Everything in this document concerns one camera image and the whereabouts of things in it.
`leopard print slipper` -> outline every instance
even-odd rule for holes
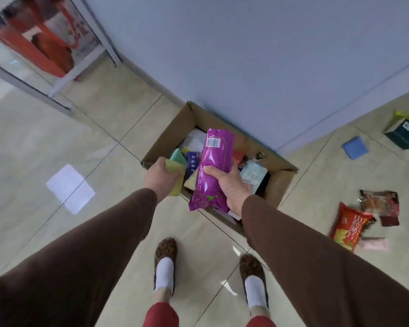
[[[173,238],[163,239],[156,248],[154,254],[154,280],[153,280],[153,290],[156,288],[156,267],[162,258],[168,257],[173,261],[175,266],[174,270],[174,282],[173,282],[173,293],[175,293],[176,286],[176,258],[177,258],[177,243]]]
[[[244,287],[245,299],[247,299],[247,292],[245,291],[245,280],[250,275],[255,275],[260,278],[265,287],[265,299],[267,300],[268,306],[268,292],[267,292],[267,282],[265,280],[265,272],[263,271],[262,264],[260,261],[251,254],[244,254],[239,259],[239,272],[241,273],[242,286]]]

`foot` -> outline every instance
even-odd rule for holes
[[[175,291],[175,270],[177,243],[173,238],[162,240],[154,255],[154,291],[168,292],[169,297]]]
[[[255,256],[245,254],[239,259],[239,271],[250,311],[261,307],[261,310],[268,311],[267,283],[262,264]]]

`purple snack package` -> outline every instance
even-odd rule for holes
[[[215,208],[228,213],[227,198],[218,184],[218,180],[207,175],[203,168],[215,166],[216,168],[230,172],[232,168],[234,134],[226,130],[209,129],[206,142],[202,151],[202,160],[198,167],[195,191],[189,201],[189,210],[207,208],[213,205]]]

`brown long-sleeve shirt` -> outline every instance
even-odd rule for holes
[[[93,326],[138,244],[157,197],[141,189],[0,276],[0,327]],[[409,326],[409,291],[257,196],[245,232],[308,326]]]

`red pants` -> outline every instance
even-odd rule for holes
[[[142,327],[178,327],[179,317],[174,309],[165,302],[154,304],[148,311]],[[276,327],[271,319],[256,316],[246,327]]]

